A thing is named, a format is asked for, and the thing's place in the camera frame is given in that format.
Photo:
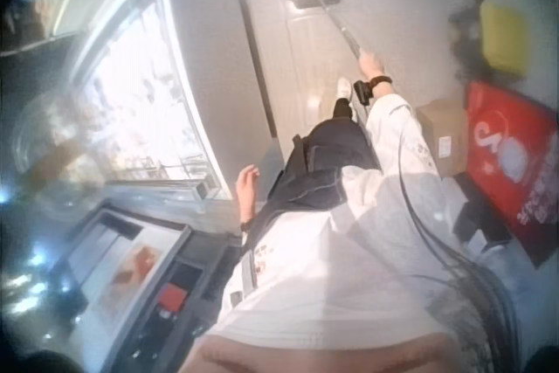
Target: cardboard box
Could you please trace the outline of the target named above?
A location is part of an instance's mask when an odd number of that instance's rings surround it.
[[[416,109],[423,137],[441,176],[464,172],[467,164],[468,119],[457,100],[434,100]]]

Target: yellow container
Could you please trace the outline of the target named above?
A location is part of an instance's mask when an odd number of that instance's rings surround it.
[[[487,63],[494,69],[526,76],[528,31],[517,10],[485,0],[480,7],[481,44]]]

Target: white shirt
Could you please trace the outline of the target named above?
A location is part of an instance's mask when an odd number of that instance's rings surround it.
[[[444,332],[425,310],[438,292],[417,276],[449,280],[406,208],[401,169],[421,222],[459,249],[441,180],[410,105],[390,94],[366,125],[381,170],[342,169],[348,201],[331,211],[281,215],[257,245],[258,288],[242,293],[236,266],[208,334],[281,349],[371,349]]]

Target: hand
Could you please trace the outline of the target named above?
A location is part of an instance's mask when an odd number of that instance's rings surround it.
[[[367,78],[367,81],[375,78],[376,76],[384,75],[384,66],[381,61],[372,53],[366,52],[363,49],[359,50],[359,67],[361,72]]]
[[[256,204],[256,183],[260,171],[254,165],[243,168],[238,173],[237,190],[238,209],[241,223],[248,222],[254,218],[254,205]]]

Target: mop handle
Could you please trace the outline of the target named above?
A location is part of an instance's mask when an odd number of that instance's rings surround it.
[[[359,59],[359,54],[360,54],[359,44],[357,44],[357,41],[355,41],[355,38],[353,37],[353,35],[351,35],[351,32],[349,32],[348,27],[338,17],[336,17],[334,14],[332,14],[332,12],[330,12],[329,6],[324,4],[324,2],[322,0],[320,0],[320,2],[321,2],[321,5],[322,5],[322,9],[330,17],[330,20],[335,25],[335,27],[338,30],[340,30],[340,32],[342,33],[344,39],[348,43],[349,48],[353,52],[355,58]]]

